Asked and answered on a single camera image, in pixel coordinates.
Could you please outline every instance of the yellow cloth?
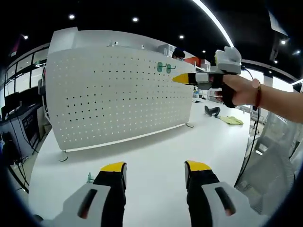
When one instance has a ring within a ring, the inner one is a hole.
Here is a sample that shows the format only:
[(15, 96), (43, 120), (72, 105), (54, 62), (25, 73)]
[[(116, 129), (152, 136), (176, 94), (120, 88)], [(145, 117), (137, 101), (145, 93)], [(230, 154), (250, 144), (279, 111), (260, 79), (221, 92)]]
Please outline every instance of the yellow cloth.
[(219, 119), (221, 119), (225, 123), (228, 123), (229, 125), (243, 125), (243, 121), (235, 117), (219, 117)]

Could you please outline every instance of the white table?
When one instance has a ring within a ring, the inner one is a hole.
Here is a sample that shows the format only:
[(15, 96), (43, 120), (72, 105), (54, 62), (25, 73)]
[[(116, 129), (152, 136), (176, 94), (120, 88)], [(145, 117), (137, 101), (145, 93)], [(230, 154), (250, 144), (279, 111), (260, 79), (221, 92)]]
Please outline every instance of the white table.
[[(29, 206), (34, 214), (53, 219), (63, 202), (96, 177), (100, 168), (119, 161), (127, 163), (124, 226), (190, 226), (186, 203), (184, 162), (208, 164), (220, 181), (234, 186), (244, 159), (250, 115), (222, 104), (202, 100), (193, 103), (189, 122), (151, 136), (110, 146), (69, 152), (59, 162), (61, 151), (53, 131), (37, 156), (31, 175)], [(243, 125), (229, 126), (204, 114), (204, 106), (220, 106), (220, 116), (235, 116)]]

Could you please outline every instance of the human hand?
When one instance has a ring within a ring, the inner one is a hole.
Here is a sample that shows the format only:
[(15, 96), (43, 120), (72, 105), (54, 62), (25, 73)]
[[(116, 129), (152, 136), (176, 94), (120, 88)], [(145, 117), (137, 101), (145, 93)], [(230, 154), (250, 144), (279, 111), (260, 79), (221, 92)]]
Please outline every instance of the human hand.
[[(223, 83), (235, 90), (235, 95), (232, 98), (234, 105), (254, 105), (257, 89), (252, 86), (252, 82), (238, 75), (224, 75)], [(216, 91), (217, 96), (222, 96), (222, 91)]]

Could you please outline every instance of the black ceiling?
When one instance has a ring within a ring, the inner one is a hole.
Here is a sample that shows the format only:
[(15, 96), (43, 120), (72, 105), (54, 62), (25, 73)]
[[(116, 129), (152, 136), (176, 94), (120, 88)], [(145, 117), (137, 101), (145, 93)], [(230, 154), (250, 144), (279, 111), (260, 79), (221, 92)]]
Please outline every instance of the black ceiling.
[[(242, 58), (273, 65), (300, 78), (303, 54), (293, 56), (292, 53), (302, 47), (300, 32), (303, 22), (300, 9), (291, 1), (280, 4), (271, 0), (203, 0), (203, 3), (221, 22)], [(79, 30), (117, 30), (145, 35), (209, 61), (213, 60), (215, 50), (228, 45), (210, 18), (191, 0), (45, 0), (7, 3), (5, 8), (1, 7), (0, 13), (4, 38), (0, 46), (2, 67), (23, 53), (50, 42), (53, 31), (72, 26), (77, 26)], [(274, 43), (284, 36), (271, 29), (268, 10), (275, 15), (290, 38), (287, 45), (278, 45), (277, 65), (269, 58)], [(70, 13), (75, 14), (75, 20), (68, 19)], [(131, 21), (134, 16), (140, 19), (138, 23)], [(8, 58), (20, 34), (28, 35), (29, 39), (21, 39), (17, 56)], [(185, 36), (184, 40), (179, 40), (180, 34)]]

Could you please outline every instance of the person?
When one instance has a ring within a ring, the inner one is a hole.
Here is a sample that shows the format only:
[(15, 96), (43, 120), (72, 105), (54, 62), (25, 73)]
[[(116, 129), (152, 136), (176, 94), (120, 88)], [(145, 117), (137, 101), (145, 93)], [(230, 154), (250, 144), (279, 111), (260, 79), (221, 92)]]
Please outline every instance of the person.
[(176, 48), (172, 53), (172, 58), (182, 61), (185, 58), (185, 54), (183, 51)]
[[(224, 75), (223, 83), (235, 90), (232, 98), (234, 105), (255, 105), (257, 88), (252, 81), (238, 75)], [(260, 85), (261, 96), (259, 107), (273, 112), (281, 117), (296, 123), (303, 123), (303, 94), (296, 92), (281, 91), (266, 85)]]

